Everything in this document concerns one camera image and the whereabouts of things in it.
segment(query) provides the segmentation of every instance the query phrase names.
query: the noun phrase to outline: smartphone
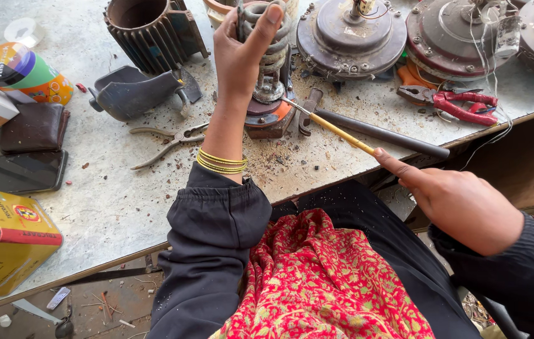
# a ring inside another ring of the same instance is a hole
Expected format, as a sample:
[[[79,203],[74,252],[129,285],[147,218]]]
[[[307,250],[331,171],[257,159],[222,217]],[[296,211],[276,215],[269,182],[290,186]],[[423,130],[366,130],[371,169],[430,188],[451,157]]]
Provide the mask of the smartphone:
[[[62,185],[67,151],[0,156],[0,192],[28,194],[57,191]]]

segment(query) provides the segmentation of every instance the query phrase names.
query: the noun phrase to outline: black sweater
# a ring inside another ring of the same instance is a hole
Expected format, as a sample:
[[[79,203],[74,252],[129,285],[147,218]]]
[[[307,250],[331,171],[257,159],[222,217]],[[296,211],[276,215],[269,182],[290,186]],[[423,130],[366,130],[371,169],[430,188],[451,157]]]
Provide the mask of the black sweater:
[[[194,163],[188,186],[179,191],[167,215],[172,227],[168,240],[173,250],[163,251],[158,257],[165,281],[154,300],[148,339],[205,339],[223,325],[237,309],[238,282],[248,262],[249,249],[261,239],[271,210],[269,201],[251,179],[240,185]],[[504,304],[519,330],[534,338],[531,217],[525,215],[525,227],[514,245],[489,257],[478,255],[435,226],[431,226],[429,236],[452,266],[457,283]],[[407,270],[406,262],[396,262],[402,261],[399,258],[403,255],[395,260],[390,259],[390,253],[383,257],[396,272]],[[427,316],[437,339],[443,335],[437,334],[434,324],[447,320],[469,323],[459,320],[465,316],[460,312],[446,311],[449,306],[434,312],[426,310],[437,306],[418,302],[428,296],[412,295],[411,279],[419,274],[398,275],[422,313],[439,314],[438,317],[448,313],[445,316],[450,319],[434,321]],[[466,330],[461,337],[480,338],[474,327]]]

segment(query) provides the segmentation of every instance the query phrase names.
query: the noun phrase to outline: workbench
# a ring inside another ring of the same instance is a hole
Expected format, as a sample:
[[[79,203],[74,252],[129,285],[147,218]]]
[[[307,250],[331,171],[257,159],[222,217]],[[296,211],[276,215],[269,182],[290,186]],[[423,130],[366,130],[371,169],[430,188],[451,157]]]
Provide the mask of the workbench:
[[[300,0],[298,17],[310,0]],[[414,1],[393,0],[392,6],[404,17]],[[186,0],[196,19],[208,51],[213,51],[213,28],[202,0]],[[47,33],[34,48],[48,64],[60,70],[72,83],[92,86],[94,81],[123,65],[133,65],[108,33],[102,12],[105,0],[72,0],[55,3],[29,0],[12,3],[7,8],[0,1],[0,44],[3,30],[14,19],[30,17],[45,27]],[[308,95],[311,87],[324,91],[322,107],[370,124],[399,132],[436,145],[451,147],[479,136],[506,128],[493,128],[440,119],[434,110],[419,113],[395,94],[398,80],[347,81],[342,92],[318,77],[300,78],[300,63],[293,74],[298,98]],[[106,112],[93,110],[90,93],[75,90],[66,105],[71,112],[63,149],[69,153],[64,181],[56,192],[33,194],[64,235],[62,247],[11,295],[0,297],[7,304],[38,291],[67,285],[86,275],[117,266],[131,259],[161,249],[167,244],[171,228],[167,212],[186,186],[198,144],[174,148],[151,168],[131,171],[130,166],[150,158],[163,147],[162,137],[150,133],[130,135],[134,127],[179,130],[210,119],[214,109],[213,91],[217,81],[213,56],[203,59],[196,54],[185,68],[198,80],[204,97],[192,105],[190,116],[182,120],[177,113],[181,102],[176,96],[128,124],[113,119]],[[515,123],[534,118],[534,74],[527,73],[513,59],[496,72],[499,103]],[[470,84],[487,88],[484,81]],[[496,113],[500,121],[501,114]],[[285,137],[278,140],[244,139],[248,172],[272,203],[289,200],[339,181],[375,170],[378,163],[358,148],[352,148],[329,131],[312,124],[310,137],[299,136],[295,119]],[[408,158],[413,152],[376,139],[351,133],[372,147],[384,147],[396,158]]]

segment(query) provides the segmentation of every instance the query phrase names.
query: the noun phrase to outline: red tape on pliers handle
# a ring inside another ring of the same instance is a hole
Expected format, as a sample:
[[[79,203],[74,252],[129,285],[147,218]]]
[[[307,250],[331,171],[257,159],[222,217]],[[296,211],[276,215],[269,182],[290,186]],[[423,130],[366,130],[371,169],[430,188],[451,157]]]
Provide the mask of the red tape on pliers handle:
[[[450,102],[452,100],[472,101],[474,104],[469,110],[464,110],[461,107],[452,104]],[[493,126],[497,124],[497,118],[493,116],[494,110],[484,114],[475,113],[478,109],[487,108],[485,105],[497,107],[497,98],[493,96],[473,92],[455,94],[453,92],[442,90],[432,95],[432,101],[434,102],[435,108],[448,112],[457,119],[483,126]]]

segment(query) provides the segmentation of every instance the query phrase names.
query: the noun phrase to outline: person's left hand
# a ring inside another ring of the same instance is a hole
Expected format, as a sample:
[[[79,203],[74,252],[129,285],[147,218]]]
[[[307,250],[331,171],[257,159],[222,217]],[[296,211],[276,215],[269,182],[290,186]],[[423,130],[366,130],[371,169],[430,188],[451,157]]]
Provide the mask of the person's left hand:
[[[231,10],[215,31],[215,65],[219,84],[219,101],[228,105],[248,105],[259,77],[259,63],[275,33],[280,28],[284,11],[271,4],[257,21],[244,43],[237,41],[237,8]]]

